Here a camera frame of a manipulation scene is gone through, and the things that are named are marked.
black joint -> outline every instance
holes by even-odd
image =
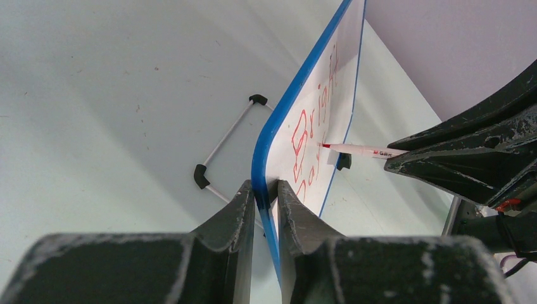
[[[194,169],[194,181],[200,189],[204,189],[206,186],[209,186],[211,183],[205,178],[205,171],[207,167],[202,164],[197,164],[196,169]]]
[[[250,96],[249,100],[252,100],[254,105],[258,103],[262,106],[266,105],[268,101],[268,99],[265,96],[259,95],[259,94]]]
[[[348,153],[340,153],[339,159],[338,159],[338,165],[336,168],[338,168],[339,171],[343,170],[343,168],[350,169],[352,164],[351,155]]]

white board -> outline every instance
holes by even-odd
[[[256,144],[252,185],[278,278],[277,202],[269,187],[281,179],[320,216],[355,102],[365,0],[344,0],[268,119]]]

white tabletop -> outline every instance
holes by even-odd
[[[248,96],[279,100],[339,5],[274,2],[0,4],[0,288],[44,234],[188,232],[222,207],[194,166]],[[367,23],[362,48],[349,142],[385,146],[439,122]],[[210,164],[226,196],[249,179],[269,115],[253,107]],[[439,234],[450,201],[354,158],[322,218],[349,236]],[[258,227],[251,297],[280,297]]]

blue whiteboard border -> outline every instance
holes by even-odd
[[[300,93],[300,90],[302,89],[302,85],[309,78],[314,66],[317,64],[320,58],[320,55],[322,54],[322,52],[328,45],[330,38],[334,34],[336,28],[338,27],[343,15],[345,14],[351,2],[352,0],[343,0],[343,2],[339,5],[338,10],[336,11],[334,16],[328,23],[327,27],[324,29],[318,41],[315,43],[308,57],[306,57],[304,64],[302,64],[302,66],[296,73],[293,81],[291,81],[289,87],[283,94],[280,102],[274,109],[274,112],[272,112],[271,116],[268,118],[267,123],[265,124],[265,126],[260,132],[259,138],[257,140],[255,149],[253,152],[252,165],[251,165],[252,188],[255,194],[257,207],[259,209],[259,214],[263,222],[263,228],[265,230],[265,236],[268,242],[268,248],[270,250],[270,255],[272,256],[272,262],[274,264],[274,268],[276,270],[276,275],[278,277],[279,282],[281,282],[281,271],[280,271],[278,238],[275,233],[274,221],[270,219],[270,203],[271,202],[269,200],[269,189],[268,189],[266,178],[265,178],[265,166],[267,165],[267,157],[269,155],[269,148],[270,148],[270,145],[272,144],[272,141],[274,140],[274,137],[277,131],[282,125],[286,115],[289,113],[289,110],[291,109],[294,102],[296,101],[296,98],[298,97],[298,94]],[[365,21],[366,3],[367,3],[367,0],[364,1],[364,7],[363,7],[364,16],[362,17],[362,30],[360,33],[360,45],[358,49],[358,64],[357,64],[357,76],[355,80],[355,93],[354,93],[354,98],[353,98],[353,112],[354,112],[354,105],[355,105],[355,100],[356,100],[358,66],[360,65],[360,53],[361,53],[361,48],[362,48],[362,34],[363,34],[363,23]],[[345,139],[347,138],[351,123],[352,123],[352,116],[351,116],[351,120],[349,121],[349,126],[347,126]],[[330,185],[328,189],[330,189],[330,186],[332,185],[332,181],[334,179],[335,173],[336,173],[336,168],[334,167],[334,171],[332,173],[332,178],[330,180]],[[324,198],[324,202],[323,202],[320,214],[322,214],[327,197],[328,197],[328,192]]]

pen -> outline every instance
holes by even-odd
[[[348,153],[353,155],[362,155],[373,158],[380,158],[387,160],[388,158],[401,155],[408,151],[389,149],[389,148],[378,148],[371,146],[357,146],[354,144],[322,144],[323,147],[332,149],[340,153]]]

